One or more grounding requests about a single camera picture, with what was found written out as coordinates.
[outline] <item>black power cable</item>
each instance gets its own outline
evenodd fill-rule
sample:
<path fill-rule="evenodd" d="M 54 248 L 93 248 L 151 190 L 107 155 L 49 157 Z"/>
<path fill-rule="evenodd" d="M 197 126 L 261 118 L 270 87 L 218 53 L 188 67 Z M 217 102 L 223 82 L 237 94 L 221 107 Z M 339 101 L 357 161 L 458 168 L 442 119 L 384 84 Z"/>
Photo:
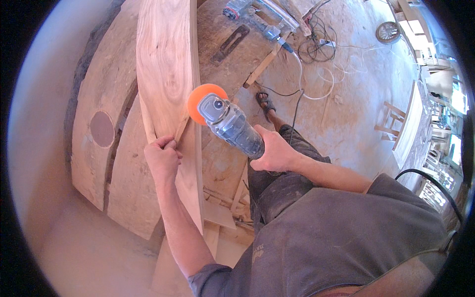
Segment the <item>black power cable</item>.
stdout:
<path fill-rule="evenodd" d="M 304 89 L 299 89 L 299 90 L 296 90 L 295 92 L 291 93 L 291 94 L 288 94 L 288 95 L 283 95 L 281 93 L 278 93 L 276 91 L 274 91 L 273 89 L 267 87 L 267 86 L 263 86 L 261 85 L 260 83 L 258 83 L 257 81 L 255 82 L 258 86 L 260 87 L 263 87 L 263 88 L 266 88 L 268 90 L 271 90 L 272 92 L 276 93 L 277 95 L 280 95 L 280 96 L 284 96 L 284 97 L 288 97 L 288 96 L 292 96 L 294 94 L 296 94 L 298 91 L 302 91 L 302 93 L 300 94 L 300 97 L 298 97 L 298 101 L 297 101 L 297 106 L 295 107 L 295 113 L 294 113 L 294 122 L 292 123 L 292 130 L 290 131 L 290 140 L 289 140 L 289 144 L 292 143 L 292 136 L 294 135 L 294 127 L 295 127 L 295 120 L 297 118 L 297 109 L 298 109 L 298 104 L 300 103 L 300 99 L 302 99 L 302 97 L 304 96 L 304 92 L 305 90 Z"/>
<path fill-rule="evenodd" d="M 305 40 L 299 45 L 298 50 L 296 50 L 299 58 L 304 63 L 311 64 L 313 62 L 326 62 L 329 60 L 333 60 L 335 58 L 336 44 L 338 44 L 338 35 L 336 34 L 335 30 L 329 26 L 329 28 L 333 31 L 335 35 L 334 36 L 335 38 L 331 38 L 326 29 L 327 26 L 325 25 L 323 20 L 320 17 L 315 15 L 320 9 L 320 7 L 322 7 L 324 4 L 330 1 L 331 0 L 327 0 L 324 3 L 322 3 L 319 7 L 317 7 L 317 9 L 312 13 L 312 17 L 308 20 L 311 34 L 307 40 Z M 322 34 L 322 39 L 326 40 L 326 43 L 322 43 L 322 44 L 320 43 L 320 39 L 318 38 L 317 33 Z M 332 39 L 335 40 L 335 44 L 330 42 L 330 40 Z M 327 44 L 332 46 L 332 51 L 331 51 L 330 56 L 328 56 L 323 50 L 323 48 Z M 322 59 L 318 58 L 319 56 L 318 53 L 320 53 L 320 55 L 322 55 L 324 58 Z"/>
<path fill-rule="evenodd" d="M 404 171 L 402 171 L 401 173 L 399 173 L 395 180 L 397 180 L 401 175 L 405 174 L 405 173 L 408 173 L 408 172 L 414 172 L 414 173 L 418 173 L 422 176 L 424 176 L 425 178 L 427 178 L 428 180 L 430 180 L 443 194 L 444 196 L 449 200 L 450 204 L 452 205 L 452 208 L 454 209 L 455 211 L 455 215 L 457 216 L 458 220 L 460 221 L 460 223 L 463 223 L 464 221 L 464 217 L 462 216 L 462 214 L 460 213 L 460 211 L 458 210 L 457 208 L 457 204 L 455 203 L 454 199 L 452 198 L 452 196 L 450 196 L 449 192 L 447 191 L 447 189 L 445 189 L 438 181 L 436 181 L 432 176 L 430 176 L 429 174 L 419 170 L 419 169 L 414 169 L 414 168 L 410 168 L 410 169 L 406 169 Z"/>

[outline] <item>sandal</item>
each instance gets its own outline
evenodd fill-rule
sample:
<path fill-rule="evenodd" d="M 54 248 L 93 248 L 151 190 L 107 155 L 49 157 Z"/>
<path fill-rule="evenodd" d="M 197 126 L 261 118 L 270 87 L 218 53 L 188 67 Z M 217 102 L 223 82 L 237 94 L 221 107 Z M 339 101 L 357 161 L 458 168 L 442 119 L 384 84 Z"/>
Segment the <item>sandal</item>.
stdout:
<path fill-rule="evenodd" d="M 267 97 L 265 98 L 259 98 L 259 95 L 260 94 L 266 94 Z M 269 98 L 269 94 L 266 93 L 266 92 L 259 92 L 256 94 L 256 100 L 257 100 L 257 103 L 259 103 L 259 106 L 262 108 L 262 110 L 264 111 L 264 116 L 266 117 L 266 120 L 271 123 L 271 121 L 269 121 L 269 118 L 267 117 L 267 114 L 269 113 L 269 110 L 273 109 L 274 111 L 277 111 L 276 110 L 276 107 L 274 106 L 274 104 L 272 103 L 272 100 Z M 262 103 L 267 103 L 266 106 L 262 107 L 261 104 Z"/>

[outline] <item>forearm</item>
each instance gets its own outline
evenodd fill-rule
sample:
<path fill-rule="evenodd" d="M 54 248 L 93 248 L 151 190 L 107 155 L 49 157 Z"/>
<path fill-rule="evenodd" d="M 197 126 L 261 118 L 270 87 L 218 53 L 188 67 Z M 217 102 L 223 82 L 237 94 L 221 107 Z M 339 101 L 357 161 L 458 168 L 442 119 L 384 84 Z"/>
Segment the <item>forearm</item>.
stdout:
<path fill-rule="evenodd" d="M 181 202 L 174 182 L 157 187 L 157 197 L 171 253 L 185 277 L 196 274 L 207 264 L 216 263 Z"/>
<path fill-rule="evenodd" d="M 305 176 L 323 188 L 365 193 L 372 184 L 370 179 L 349 168 L 318 162 L 301 153 L 291 167 L 291 171 Z"/>

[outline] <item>wooden stool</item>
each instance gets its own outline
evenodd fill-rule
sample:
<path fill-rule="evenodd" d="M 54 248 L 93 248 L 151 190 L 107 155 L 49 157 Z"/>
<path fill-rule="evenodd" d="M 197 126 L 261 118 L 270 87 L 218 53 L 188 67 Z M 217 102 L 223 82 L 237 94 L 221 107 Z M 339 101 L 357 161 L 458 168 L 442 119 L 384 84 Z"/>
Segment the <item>wooden stool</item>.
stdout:
<path fill-rule="evenodd" d="M 406 117 L 406 114 L 402 110 L 400 110 L 399 108 L 395 107 L 394 105 L 390 104 L 387 101 L 384 101 L 384 105 L 388 109 L 386 110 L 386 113 L 384 114 L 384 118 L 382 122 L 383 126 L 375 125 L 374 130 L 380 130 L 387 133 L 381 137 L 382 140 L 396 141 L 401 131 L 397 131 L 393 129 L 394 122 L 400 121 L 401 123 L 403 123 L 404 118 Z M 392 122 L 391 122 L 391 125 L 389 125 L 389 127 L 386 128 L 384 125 L 389 117 L 392 117 Z"/>

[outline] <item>right hand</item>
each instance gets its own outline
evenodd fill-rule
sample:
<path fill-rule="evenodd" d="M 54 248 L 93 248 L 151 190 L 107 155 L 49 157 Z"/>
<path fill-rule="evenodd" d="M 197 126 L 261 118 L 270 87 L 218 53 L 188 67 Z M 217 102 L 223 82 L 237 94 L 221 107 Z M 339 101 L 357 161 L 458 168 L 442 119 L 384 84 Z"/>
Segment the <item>right hand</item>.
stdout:
<path fill-rule="evenodd" d="M 300 153 L 294 150 L 278 132 L 271 132 L 261 125 L 255 125 L 254 129 L 261 135 L 266 148 L 262 157 L 251 161 L 251 167 L 256 171 L 291 171 Z"/>

